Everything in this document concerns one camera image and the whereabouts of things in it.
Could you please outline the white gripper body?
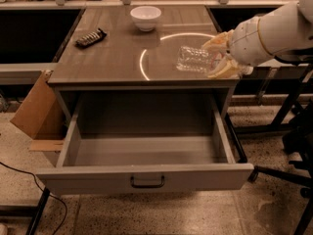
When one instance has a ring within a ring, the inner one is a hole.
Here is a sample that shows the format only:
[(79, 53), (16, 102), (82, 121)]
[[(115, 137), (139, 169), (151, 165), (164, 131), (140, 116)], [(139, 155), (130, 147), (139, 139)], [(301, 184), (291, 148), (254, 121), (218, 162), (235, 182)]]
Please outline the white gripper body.
[(241, 65), (257, 67), (273, 58), (261, 41), (259, 22), (253, 17), (240, 23), (229, 40), (230, 55)]

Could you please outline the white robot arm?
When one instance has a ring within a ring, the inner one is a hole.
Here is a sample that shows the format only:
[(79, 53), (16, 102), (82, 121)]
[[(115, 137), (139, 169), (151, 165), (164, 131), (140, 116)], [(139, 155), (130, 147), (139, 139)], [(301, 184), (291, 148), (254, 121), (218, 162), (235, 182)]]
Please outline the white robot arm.
[(201, 47), (209, 52), (224, 53), (207, 77), (221, 79), (251, 74), (255, 67), (275, 56), (311, 48), (312, 24), (313, 0), (298, 0), (219, 33)]

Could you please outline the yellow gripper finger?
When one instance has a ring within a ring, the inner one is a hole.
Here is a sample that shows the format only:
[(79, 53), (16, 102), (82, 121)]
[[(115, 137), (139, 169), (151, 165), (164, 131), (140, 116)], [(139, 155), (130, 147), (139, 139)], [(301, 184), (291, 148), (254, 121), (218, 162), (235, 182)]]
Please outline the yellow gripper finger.
[(229, 51), (230, 40), (233, 36), (234, 31), (231, 29), (229, 31), (224, 31), (210, 40), (203, 43), (201, 48), (208, 52), (221, 52), (226, 53)]
[(207, 77), (210, 79), (234, 79), (249, 75), (252, 72), (253, 67), (241, 65), (233, 59), (224, 58)]

